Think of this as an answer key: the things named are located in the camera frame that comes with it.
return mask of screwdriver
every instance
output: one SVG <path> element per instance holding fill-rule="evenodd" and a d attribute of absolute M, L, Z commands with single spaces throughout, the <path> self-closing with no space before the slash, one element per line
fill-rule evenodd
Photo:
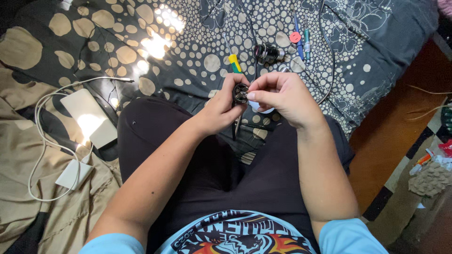
<path fill-rule="evenodd" d="M 300 30 L 298 29 L 298 20 L 297 20 L 297 15 L 295 15 L 295 10 L 293 10 L 293 20 L 295 21 L 295 30 L 298 33 L 300 33 Z M 303 40 L 301 40 L 301 39 L 297 42 L 297 50 L 298 50 L 298 55 L 300 56 L 300 58 L 302 60 L 304 60 L 304 57 L 303 57 Z"/>
<path fill-rule="evenodd" d="M 311 61 L 311 44 L 309 43 L 309 29 L 308 29 L 308 15 L 305 15 L 305 31 L 303 32 L 305 34 L 305 53 L 306 53 L 306 63 L 309 63 Z"/>
<path fill-rule="evenodd" d="M 226 47 L 229 49 L 229 62 L 231 62 L 232 70 L 234 73 L 242 73 L 242 69 L 240 68 L 239 61 L 237 60 L 237 55 L 232 54 L 231 47 L 229 46 L 229 43 L 227 42 L 226 38 L 226 32 L 223 32 L 223 38 L 226 42 Z"/>

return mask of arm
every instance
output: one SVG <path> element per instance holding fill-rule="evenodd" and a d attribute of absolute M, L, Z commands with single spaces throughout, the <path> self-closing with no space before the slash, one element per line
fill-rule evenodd
<path fill-rule="evenodd" d="M 297 129 L 300 188 L 317 240 L 327 222 L 357 217 L 358 204 L 331 131 L 300 77 L 268 73 L 256 79 L 249 92 L 259 111 L 275 107 Z"/>
<path fill-rule="evenodd" d="M 246 109 L 231 109 L 236 83 L 248 84 L 244 75 L 230 74 L 223 88 L 196 116 L 176 129 L 130 176 L 100 216 L 87 242 L 95 237 L 124 233 L 146 249 L 147 232 L 179 184 L 199 143 L 229 126 Z"/>

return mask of hand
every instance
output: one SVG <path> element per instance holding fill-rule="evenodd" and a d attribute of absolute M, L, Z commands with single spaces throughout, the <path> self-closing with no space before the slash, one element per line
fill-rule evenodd
<path fill-rule="evenodd" d="M 248 107 L 242 103 L 232 107 L 232 90 L 238 83 L 250 86 L 245 75 L 229 73 L 223 82 L 223 87 L 208 101 L 207 105 L 189 121 L 196 125 L 204 136 L 214 135 L 231 125 Z"/>
<path fill-rule="evenodd" d="M 259 102 L 260 112 L 277 109 L 297 129 L 325 124 L 320 107 L 296 73 L 270 72 L 259 77 L 247 98 Z"/>

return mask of black pants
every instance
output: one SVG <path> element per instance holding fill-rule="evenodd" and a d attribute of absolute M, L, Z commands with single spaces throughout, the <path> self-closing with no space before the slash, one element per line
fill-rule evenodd
<path fill-rule="evenodd" d="M 131 102 L 118 123 L 119 164 L 125 182 L 183 122 L 192 117 L 174 103 L 148 97 Z M 353 158 L 340 125 L 328 117 L 344 168 Z M 285 220 L 318 250 L 298 179 L 297 134 L 287 122 L 278 126 L 251 165 L 239 163 L 230 146 L 209 136 L 197 147 L 185 174 L 149 231 L 147 253 L 194 220 L 236 209 Z"/>

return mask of forearm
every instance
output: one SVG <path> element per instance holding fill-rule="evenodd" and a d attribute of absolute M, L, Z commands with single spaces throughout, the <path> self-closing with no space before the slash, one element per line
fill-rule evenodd
<path fill-rule="evenodd" d="M 124 233 L 145 246 L 150 226 L 173 194 L 203 138 L 190 120 L 182 124 L 118 190 L 88 241 L 107 233 Z"/>
<path fill-rule="evenodd" d="M 326 121 L 297 130 L 300 187 L 312 221 L 354 218 L 358 205 Z"/>

